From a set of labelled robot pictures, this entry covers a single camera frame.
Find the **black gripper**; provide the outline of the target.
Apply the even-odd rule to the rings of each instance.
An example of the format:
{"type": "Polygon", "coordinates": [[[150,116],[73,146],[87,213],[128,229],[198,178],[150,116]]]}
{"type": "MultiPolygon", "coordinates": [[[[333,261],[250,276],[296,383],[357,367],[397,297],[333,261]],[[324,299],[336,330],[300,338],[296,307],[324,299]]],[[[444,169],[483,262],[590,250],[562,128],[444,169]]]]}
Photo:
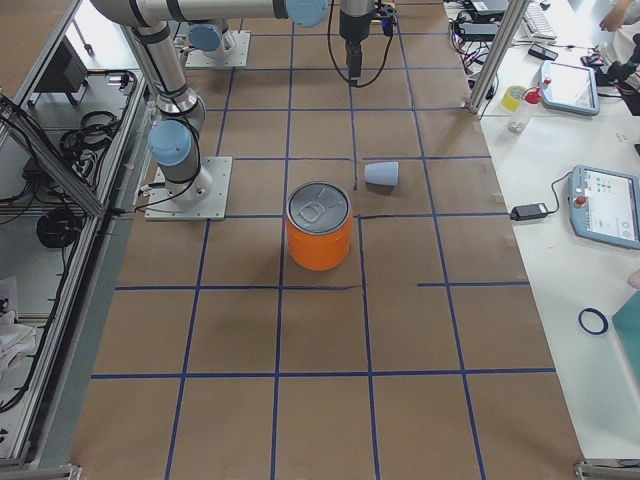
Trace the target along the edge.
{"type": "Polygon", "coordinates": [[[373,17],[373,0],[344,0],[340,2],[339,34],[345,41],[349,79],[361,77],[362,43],[369,36],[373,17]]]}

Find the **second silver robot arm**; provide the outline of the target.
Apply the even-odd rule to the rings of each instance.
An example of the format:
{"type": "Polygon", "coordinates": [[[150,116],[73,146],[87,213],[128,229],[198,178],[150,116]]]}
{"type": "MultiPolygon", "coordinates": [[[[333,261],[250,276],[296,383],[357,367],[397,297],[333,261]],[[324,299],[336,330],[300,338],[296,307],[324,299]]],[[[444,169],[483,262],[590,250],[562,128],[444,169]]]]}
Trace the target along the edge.
{"type": "MultiPolygon", "coordinates": [[[[289,19],[297,26],[315,27],[333,18],[332,1],[169,1],[170,17],[189,25],[191,45],[211,58],[235,53],[235,35],[229,31],[230,19],[289,19]]],[[[366,87],[359,82],[362,70],[362,43],[368,38],[370,25],[379,21],[385,34],[393,35],[394,17],[386,16],[386,6],[379,1],[342,1],[339,35],[345,42],[347,73],[341,78],[353,88],[366,87]]]]}

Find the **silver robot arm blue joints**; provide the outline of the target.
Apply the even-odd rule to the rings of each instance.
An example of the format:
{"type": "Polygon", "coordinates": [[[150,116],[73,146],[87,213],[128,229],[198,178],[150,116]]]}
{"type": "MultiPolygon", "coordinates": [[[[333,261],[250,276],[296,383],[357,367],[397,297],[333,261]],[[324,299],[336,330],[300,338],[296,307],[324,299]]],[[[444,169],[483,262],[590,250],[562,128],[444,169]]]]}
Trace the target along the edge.
{"type": "Polygon", "coordinates": [[[201,171],[199,136],[205,119],[203,99],[191,89],[170,38],[169,1],[95,1],[93,6],[131,35],[129,45],[153,86],[162,120],[148,136],[148,148],[164,175],[185,193],[201,171]]]}

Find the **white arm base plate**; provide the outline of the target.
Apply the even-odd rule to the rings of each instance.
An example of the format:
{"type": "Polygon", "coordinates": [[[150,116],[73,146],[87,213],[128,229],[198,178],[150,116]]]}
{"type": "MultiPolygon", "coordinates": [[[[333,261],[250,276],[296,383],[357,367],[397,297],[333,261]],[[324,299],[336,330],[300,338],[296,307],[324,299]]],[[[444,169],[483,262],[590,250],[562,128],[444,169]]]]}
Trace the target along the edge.
{"type": "Polygon", "coordinates": [[[196,221],[225,219],[232,173],[231,157],[203,157],[201,171],[189,189],[177,195],[180,189],[169,182],[164,187],[154,189],[147,207],[148,221],[196,221]]]}

